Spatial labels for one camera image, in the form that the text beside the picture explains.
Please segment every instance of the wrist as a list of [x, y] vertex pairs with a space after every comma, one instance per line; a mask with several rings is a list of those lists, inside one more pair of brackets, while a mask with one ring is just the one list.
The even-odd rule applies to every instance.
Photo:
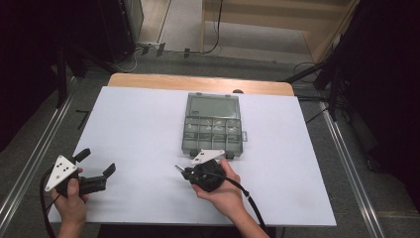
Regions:
[[83, 230], [84, 222], [62, 221], [59, 227], [58, 238], [75, 238], [80, 237]]

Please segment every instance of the black cable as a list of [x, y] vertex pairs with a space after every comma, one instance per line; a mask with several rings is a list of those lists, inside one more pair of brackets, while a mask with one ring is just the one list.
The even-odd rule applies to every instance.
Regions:
[[[207, 51], [207, 52], [189, 52], [189, 54], [192, 55], [207, 55], [212, 53], [216, 47], [219, 45], [219, 39], [220, 39], [220, 19], [222, 17], [222, 8], [223, 8], [223, 0], [220, 1], [220, 7], [219, 7], [219, 17], [217, 20], [217, 39], [216, 39], [216, 44], [214, 44], [214, 47], [212, 50]], [[171, 52], [171, 53], [180, 53], [180, 54], [185, 54], [185, 52], [177, 52], [177, 51], [166, 51], [166, 52]]]
[[47, 209], [46, 210], [49, 210], [52, 206], [53, 206], [53, 204], [58, 200], [58, 198], [61, 196], [61, 194], [58, 194], [58, 196], [53, 200], [53, 202], [52, 203], [50, 203], [50, 205], [49, 206], [47, 206]]
[[308, 124], [309, 122], [311, 122], [313, 119], [315, 119], [317, 116], [319, 116], [321, 113], [323, 113], [325, 110], [327, 110], [328, 107], [324, 108], [322, 111], [318, 112], [317, 114], [315, 114], [313, 117], [311, 117], [309, 120], [305, 121], [306, 124]]
[[44, 223], [46, 225], [47, 232], [49, 233], [50, 238], [55, 238], [55, 234], [53, 233], [52, 225], [50, 224], [50, 221], [49, 221], [49, 216], [47, 215], [48, 209], [46, 208], [46, 198], [44, 197], [44, 184], [46, 182], [47, 176], [49, 174], [51, 174], [52, 171], [53, 171], [53, 166], [51, 168], [49, 168], [46, 171], [46, 173], [43, 175], [43, 177], [41, 178], [40, 200], [41, 200], [41, 208], [42, 208], [42, 211], [43, 211]]
[[244, 187], [243, 186], [241, 186], [241, 184], [240, 183], [238, 183], [237, 181], [235, 181], [235, 180], [233, 180], [233, 179], [231, 179], [231, 178], [227, 178], [227, 177], [223, 177], [223, 176], [219, 176], [219, 175], [216, 175], [216, 174], [213, 174], [213, 173], [207, 173], [207, 172], [200, 172], [201, 174], [204, 174], [204, 175], [207, 175], [207, 176], [213, 176], [213, 177], [217, 177], [217, 178], [220, 178], [220, 179], [224, 179], [224, 180], [227, 180], [227, 181], [229, 181], [231, 184], [233, 184], [234, 186], [236, 186], [237, 188], [239, 188], [243, 193], [244, 193], [244, 196], [247, 198], [247, 201], [250, 203], [250, 205], [251, 205], [251, 207], [253, 208], [253, 210], [254, 210], [254, 213], [256, 214], [256, 216], [257, 216], [257, 219], [259, 220], [259, 222], [260, 222], [260, 227], [262, 228], [262, 230], [268, 235], [268, 232], [267, 232], [267, 230], [266, 230], [266, 227], [265, 227], [265, 223], [263, 222], [263, 217], [262, 217], [262, 215], [260, 214], [260, 211], [259, 211], [259, 209], [257, 208], [257, 205], [256, 205], [256, 203], [254, 202], [254, 200], [253, 200], [253, 198], [250, 196], [250, 193], [247, 191], [247, 190], [245, 190], [244, 189]]

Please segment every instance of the floor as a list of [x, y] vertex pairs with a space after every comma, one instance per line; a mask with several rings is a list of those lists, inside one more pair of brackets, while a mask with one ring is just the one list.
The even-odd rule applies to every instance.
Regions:
[[[194, 14], [199, 9], [200, 1], [143, 0], [142, 2], [146, 19], [150, 15], [148, 11], [152, 11], [148, 9], [164, 9], [164, 11], [152, 11], [160, 25], [157, 30], [152, 30], [150, 27], [149, 33], [154, 32], [154, 34], [149, 34], [148, 39], [142, 35], [140, 42], [152, 48], [165, 43], [166, 52], [160, 57], [157, 57], [156, 51], [150, 51], [143, 56], [136, 54], [118, 64], [121, 68], [131, 69], [133, 73], [223, 76], [275, 81], [290, 77], [310, 65], [310, 63], [300, 64], [311, 61], [301, 33], [288, 30], [277, 32], [267, 28], [256, 29], [229, 24], [221, 25], [219, 47], [211, 56], [190, 56], [184, 59], [183, 54], [169, 51], [183, 52], [185, 48], [198, 50], [198, 41], [194, 36], [199, 36], [197, 30], [199, 23], [194, 22], [197, 20], [197, 15]], [[160, 7], [148, 6], [152, 3], [160, 4]], [[191, 11], [190, 14], [185, 14], [187, 10]], [[148, 32], [147, 25], [145, 22], [142, 29], [144, 33]], [[206, 29], [207, 49], [212, 47], [215, 35], [212, 23], [208, 23]], [[273, 43], [272, 39], [281, 39], [281, 41]], [[308, 83], [315, 78], [315, 75], [310, 75], [293, 83], [296, 96], [313, 99], [323, 93], [315, 91], [312, 84]], [[0, 197], [3, 201], [0, 218], [3, 219], [5, 213], [13, 215], [1, 221], [0, 237], [47, 237], [39, 206], [38, 187], [42, 173], [54, 162], [56, 155], [73, 153], [83, 130], [84, 114], [80, 111], [92, 109], [100, 88], [107, 84], [108, 79], [107, 72], [95, 66], [90, 67], [84, 79], [74, 79], [69, 83], [71, 93], [67, 107], [55, 110], [56, 95], [53, 94], [21, 129], [10, 146], [0, 153], [2, 172], [0, 178], [3, 181], [0, 188]], [[319, 114], [324, 106], [318, 100], [301, 100], [300, 105], [307, 120]], [[347, 121], [345, 110], [343, 113], [339, 110], [337, 115], [338, 121], [331, 124], [328, 122], [328, 114], [321, 113], [307, 123], [307, 128], [338, 226], [287, 227], [284, 237], [420, 237], [420, 216], [406, 194], [404, 185], [387, 173], [377, 174], [368, 169], [366, 153]], [[46, 140], [44, 139], [46, 128], [51, 126], [52, 118], [56, 118], [60, 125], [58, 129], [50, 131], [51, 138]], [[377, 224], [380, 226], [376, 231], [381, 230], [383, 233], [374, 234], [369, 230], [369, 221], [364, 219], [362, 210], [363, 202], [358, 200], [356, 192], [360, 190], [351, 183], [352, 178], [346, 169], [347, 161], [337, 149], [331, 125], [337, 126], [341, 133], [346, 146], [345, 151], [351, 157], [351, 168], [356, 170], [362, 182], [362, 191], [368, 198], [365, 201], [370, 203]], [[30, 170], [33, 173], [26, 174], [26, 171]], [[20, 180], [25, 180], [27, 185], [16, 187], [17, 181]], [[8, 206], [13, 202], [18, 206]], [[28, 219], [28, 214], [36, 218]], [[99, 233], [100, 226], [87, 224], [82, 237], [95, 237]], [[279, 228], [276, 237], [280, 237], [281, 234], [282, 230]]]

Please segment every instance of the finger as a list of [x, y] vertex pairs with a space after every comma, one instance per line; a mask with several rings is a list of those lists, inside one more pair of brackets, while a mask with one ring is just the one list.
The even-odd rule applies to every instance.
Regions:
[[89, 195], [88, 194], [84, 194], [81, 196], [81, 199], [86, 202], [89, 199]]
[[195, 190], [195, 193], [198, 197], [206, 200], [208, 199], [208, 193], [205, 190], [203, 190], [203, 188], [201, 188], [199, 185], [193, 184], [192, 188]]
[[78, 180], [76, 178], [72, 178], [68, 182], [68, 186], [67, 186], [68, 201], [75, 202], [77, 199], [79, 199], [78, 192], [79, 192]]

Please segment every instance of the gray floor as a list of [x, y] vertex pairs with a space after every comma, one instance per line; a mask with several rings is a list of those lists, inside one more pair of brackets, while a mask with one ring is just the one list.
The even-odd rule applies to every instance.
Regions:
[[[170, 34], [170, 31], [173, 30], [170, 27], [166, 27], [162, 35], [162, 41], [167, 43], [166, 50], [177, 50], [176, 44], [187, 43], [179, 39], [182, 34]], [[293, 36], [297, 35], [294, 35], [295, 33], [290, 34], [288, 35], [289, 38], [283, 42], [283, 46], [297, 44], [296, 41], [293, 41]], [[306, 47], [300, 43], [290, 48], [278, 48], [279, 54], [275, 55], [275, 57], [267, 54], [267, 51], [258, 51], [256, 54], [256, 51], [252, 50], [250, 51], [251, 55], [253, 55], [252, 58], [250, 58], [250, 54], [247, 51], [253, 45], [242, 42], [240, 43], [241, 48], [225, 51], [229, 48], [229, 45], [235, 44], [226, 40], [221, 43], [221, 52], [225, 55], [218, 54], [221, 52], [215, 52], [214, 56], [191, 55], [185, 59], [183, 54], [169, 52], [165, 52], [162, 56], [157, 57], [157, 52], [151, 50], [144, 56], [141, 56], [141, 53], [136, 54], [137, 67], [134, 69], [134, 58], [127, 58], [119, 63], [119, 67], [131, 69], [132, 73], [220, 76], [244, 80], [275, 81], [292, 76], [294, 67], [299, 62], [310, 60]], [[297, 54], [295, 56], [283, 55], [283, 52], [286, 52], [285, 49], [296, 49], [295, 52]], [[300, 65], [296, 70], [302, 70], [309, 65]], [[28, 189], [24, 192], [17, 210], [14, 213], [12, 211], [14, 215], [8, 224], [4, 237], [47, 237], [38, 193], [41, 176], [58, 155], [72, 155], [82, 133], [82, 128], [78, 129], [78, 127], [82, 123], [84, 116], [84, 114], [76, 112], [76, 110], [90, 111], [94, 106], [100, 88], [107, 84], [109, 77], [108, 73], [93, 65], [89, 67], [89, 72], [85, 78], [77, 79], [77, 86], [72, 90], [74, 95], [68, 110], [53, 140], [48, 144], [48, 149], [42, 156], [42, 162], [36, 169]], [[293, 83], [295, 94], [297, 96], [318, 96], [319, 92], [313, 89], [311, 83], [308, 83], [313, 81], [314, 78], [315, 75], [310, 75]], [[33, 150], [36, 148], [39, 139], [43, 136], [44, 130], [55, 113], [55, 104], [56, 95], [53, 94], [21, 129], [9, 147], [0, 153], [0, 179], [3, 181], [2, 186], [0, 186], [2, 203], [12, 190], [16, 180], [18, 180], [28, 159], [32, 157]], [[306, 119], [321, 111], [320, 102], [318, 101], [302, 101], [300, 104]], [[368, 170], [366, 154], [355, 132], [351, 125], [346, 122], [344, 114], [340, 110], [337, 115], [338, 125], [343, 138], [376, 211], [385, 236], [420, 237], [420, 216], [406, 194], [404, 185], [389, 174], [376, 174]], [[336, 227], [287, 227], [284, 237], [370, 237], [361, 208], [345, 173], [324, 115], [320, 115], [309, 122], [307, 128], [338, 225]], [[98, 224], [87, 224], [82, 237], [96, 237], [98, 230]]]

